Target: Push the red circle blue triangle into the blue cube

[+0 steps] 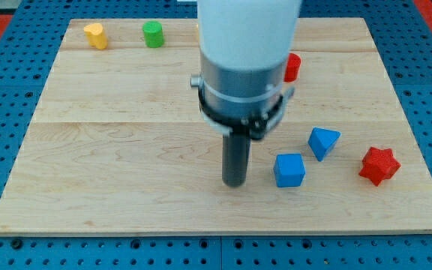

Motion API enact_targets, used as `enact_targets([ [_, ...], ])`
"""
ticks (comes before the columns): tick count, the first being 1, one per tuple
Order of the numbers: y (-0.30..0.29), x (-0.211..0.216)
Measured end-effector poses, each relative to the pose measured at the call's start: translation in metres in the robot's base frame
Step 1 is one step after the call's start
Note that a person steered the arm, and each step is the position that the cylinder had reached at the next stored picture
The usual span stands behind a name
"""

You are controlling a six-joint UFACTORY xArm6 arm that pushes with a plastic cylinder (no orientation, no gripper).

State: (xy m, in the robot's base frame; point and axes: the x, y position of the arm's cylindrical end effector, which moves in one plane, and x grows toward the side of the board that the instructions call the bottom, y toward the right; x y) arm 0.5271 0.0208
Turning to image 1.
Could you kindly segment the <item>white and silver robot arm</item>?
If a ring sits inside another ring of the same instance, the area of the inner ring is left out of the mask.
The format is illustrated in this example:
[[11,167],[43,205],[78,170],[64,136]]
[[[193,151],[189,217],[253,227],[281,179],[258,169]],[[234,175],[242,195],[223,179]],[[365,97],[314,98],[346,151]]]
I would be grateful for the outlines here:
[[199,107],[219,132],[261,140],[284,114],[282,93],[299,0],[199,0]]

